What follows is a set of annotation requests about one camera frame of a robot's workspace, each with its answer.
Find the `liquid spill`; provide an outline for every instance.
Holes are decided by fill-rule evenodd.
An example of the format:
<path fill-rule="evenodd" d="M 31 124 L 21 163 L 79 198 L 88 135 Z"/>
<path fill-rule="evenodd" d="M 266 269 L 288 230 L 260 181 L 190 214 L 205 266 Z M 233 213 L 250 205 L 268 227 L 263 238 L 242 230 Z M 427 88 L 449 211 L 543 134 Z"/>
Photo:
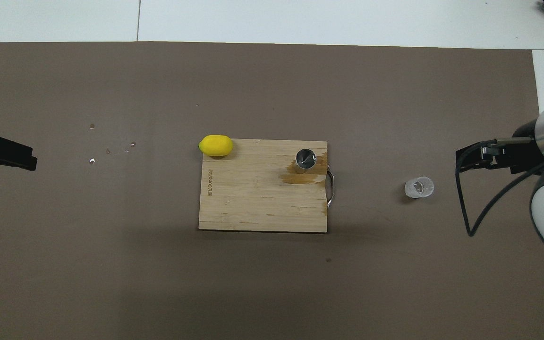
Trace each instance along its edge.
<path fill-rule="evenodd" d="M 305 173 L 296 172 L 294 161 L 287 166 L 287 173 L 280 175 L 282 183 L 326 185 L 326 153 L 317 157 L 316 164 Z"/>

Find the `transparent cup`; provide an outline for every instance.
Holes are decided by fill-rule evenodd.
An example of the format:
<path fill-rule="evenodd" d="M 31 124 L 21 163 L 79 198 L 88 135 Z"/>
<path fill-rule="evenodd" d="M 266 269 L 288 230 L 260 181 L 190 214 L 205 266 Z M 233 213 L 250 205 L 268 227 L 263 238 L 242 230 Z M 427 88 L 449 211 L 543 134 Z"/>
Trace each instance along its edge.
<path fill-rule="evenodd" d="M 424 198 L 434 193 L 434 183 L 428 177 L 417 177 L 407 181 L 404 193 L 410 198 Z"/>

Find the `white table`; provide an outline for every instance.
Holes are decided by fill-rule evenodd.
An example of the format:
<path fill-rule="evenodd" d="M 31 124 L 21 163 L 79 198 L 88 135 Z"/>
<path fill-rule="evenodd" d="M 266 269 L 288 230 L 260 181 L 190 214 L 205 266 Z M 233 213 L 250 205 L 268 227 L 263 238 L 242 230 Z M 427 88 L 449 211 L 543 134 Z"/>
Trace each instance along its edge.
<path fill-rule="evenodd" d="M 0 42 L 136 40 L 531 49 L 544 110 L 536 0 L 0 0 Z"/>

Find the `yellow lemon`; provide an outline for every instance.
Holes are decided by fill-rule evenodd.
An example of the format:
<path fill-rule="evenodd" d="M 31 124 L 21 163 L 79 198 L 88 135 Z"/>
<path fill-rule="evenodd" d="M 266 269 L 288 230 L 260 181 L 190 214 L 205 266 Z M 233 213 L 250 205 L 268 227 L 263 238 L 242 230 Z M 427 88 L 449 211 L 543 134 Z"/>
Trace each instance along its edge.
<path fill-rule="evenodd" d="M 225 156 L 232 151 L 232 140 L 221 134 L 210 134 L 201 140 L 198 148 L 207 156 Z"/>

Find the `cutting board handle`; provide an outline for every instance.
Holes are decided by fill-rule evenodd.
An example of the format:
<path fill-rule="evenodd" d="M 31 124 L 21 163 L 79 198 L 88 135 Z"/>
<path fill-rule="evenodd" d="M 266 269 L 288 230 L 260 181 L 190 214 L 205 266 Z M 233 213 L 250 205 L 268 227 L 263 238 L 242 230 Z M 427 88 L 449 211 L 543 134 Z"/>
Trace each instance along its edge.
<path fill-rule="evenodd" d="M 331 206 L 331 202 L 333 200 L 333 197 L 335 196 L 335 176 L 333 176 L 333 173 L 331 172 L 331 166 L 329 164 L 326 164 L 326 176 L 329 176 L 331 179 L 331 197 L 328 198 L 326 201 L 326 207 Z"/>

